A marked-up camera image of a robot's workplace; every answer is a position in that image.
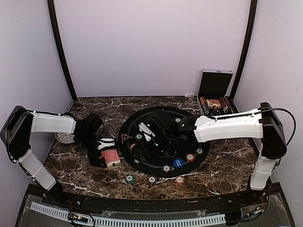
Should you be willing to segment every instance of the wire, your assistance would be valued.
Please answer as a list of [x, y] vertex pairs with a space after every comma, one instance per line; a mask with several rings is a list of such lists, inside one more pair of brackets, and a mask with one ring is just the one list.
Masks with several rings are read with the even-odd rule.
[[296, 121], [295, 121], [295, 117], [294, 115], [286, 110], [286, 109], [283, 109], [283, 108], [272, 108], [272, 109], [268, 109], [268, 110], [262, 110], [262, 111], [259, 111], [259, 112], [255, 112], [255, 113], [246, 113], [246, 114], [237, 114], [237, 115], [232, 115], [232, 116], [218, 116], [218, 117], [213, 117], [213, 116], [210, 116], [210, 115], [205, 115], [206, 117], [210, 118], [210, 119], [213, 119], [213, 120], [224, 120], [224, 119], [229, 119], [229, 118], [235, 118], [235, 117], [247, 117], [247, 116], [253, 116], [253, 115], [256, 115], [256, 114], [262, 114], [262, 113], [266, 113], [266, 112], [270, 112], [270, 111], [275, 111], [275, 110], [279, 110], [279, 111], [284, 111], [286, 113], [288, 113], [292, 119], [293, 119], [293, 122], [294, 122], [294, 129], [293, 129], [293, 133], [292, 135], [290, 136], [288, 142], [286, 143], [286, 145], [288, 145], [290, 143], [290, 141], [292, 141], [293, 137], [294, 137], [294, 133], [295, 133], [295, 130], [296, 130]]
[[65, 204], [62, 204], [62, 203], [60, 203], [60, 202], [57, 202], [57, 201], [56, 201], [50, 194], [48, 194], [48, 192], [46, 192], [46, 191], [45, 191], [45, 194], [47, 195], [47, 197], [48, 197], [49, 199], [51, 199], [51, 201], [53, 201], [53, 202], [59, 204], [59, 205], [62, 206], [62, 207], [68, 207], [68, 208], [70, 208], [70, 209], [76, 209], [76, 210], [79, 210], [80, 212], [83, 212], [83, 213], [86, 214], [86, 215], [89, 215], [90, 218], [91, 218], [91, 220], [93, 221], [93, 227], [96, 226], [96, 220], [93, 218], [93, 216], [92, 216], [89, 212], [84, 211], [84, 210], [82, 210], [82, 209], [80, 209], [80, 208], [77, 208], [77, 207], [73, 207], [73, 206], [69, 206], [69, 205], [65, 205]]
[[[264, 205], [264, 201], [262, 199], [262, 197], [260, 197], [261, 201], [262, 201], [262, 205], [261, 207], [263, 207]], [[250, 215], [251, 213], [248, 213], [246, 216], [242, 217], [241, 219], [239, 220], [228, 220], [228, 219], [225, 219], [226, 223], [236, 223], [236, 222], [248, 222], [248, 221], [254, 221], [256, 220], [257, 218], [259, 218], [267, 209], [269, 205], [269, 186], [267, 187], [267, 204], [265, 205], [265, 207], [263, 208], [263, 211], [261, 211], [259, 214], [257, 214], [256, 217], [254, 217], [253, 219], [249, 219], [249, 220], [246, 220], [247, 218], [250, 218], [252, 216], [254, 216], [253, 213], [255, 213], [255, 211], [252, 213], [253, 215]]]

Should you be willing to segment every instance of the black bracket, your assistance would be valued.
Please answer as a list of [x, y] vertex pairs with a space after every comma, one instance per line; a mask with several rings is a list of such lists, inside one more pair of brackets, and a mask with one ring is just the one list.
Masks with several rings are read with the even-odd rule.
[[[261, 111], [269, 109], [272, 109], [269, 103], [261, 103]], [[274, 111], [268, 111], [262, 113], [262, 124], [262, 156], [265, 156], [269, 159], [282, 158], [287, 152], [287, 147], [281, 121]]]

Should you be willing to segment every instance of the red poker chip stack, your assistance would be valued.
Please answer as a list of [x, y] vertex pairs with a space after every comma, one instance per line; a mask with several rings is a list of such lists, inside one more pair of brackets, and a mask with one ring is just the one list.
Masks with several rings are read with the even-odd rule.
[[175, 178], [175, 185], [176, 185], [176, 186], [180, 187], [180, 186], [182, 186], [184, 183], [185, 183], [184, 177], [182, 177], [182, 176], [177, 176], [177, 177]]

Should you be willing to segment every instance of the blue poker chip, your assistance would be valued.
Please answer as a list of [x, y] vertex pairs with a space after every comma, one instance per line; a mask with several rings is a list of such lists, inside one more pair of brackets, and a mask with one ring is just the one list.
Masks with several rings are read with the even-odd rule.
[[184, 166], [184, 161], [181, 158], [177, 158], [174, 160], [174, 166], [176, 168], [181, 168]]

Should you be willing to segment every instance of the green poker chip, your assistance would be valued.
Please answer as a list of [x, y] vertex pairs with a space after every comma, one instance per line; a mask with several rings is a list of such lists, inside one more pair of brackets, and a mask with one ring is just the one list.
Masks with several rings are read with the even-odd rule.
[[134, 185], [135, 182], [136, 182], [135, 176], [133, 176], [133, 175], [127, 175], [127, 176], [125, 177], [125, 183], [126, 183], [127, 185]]

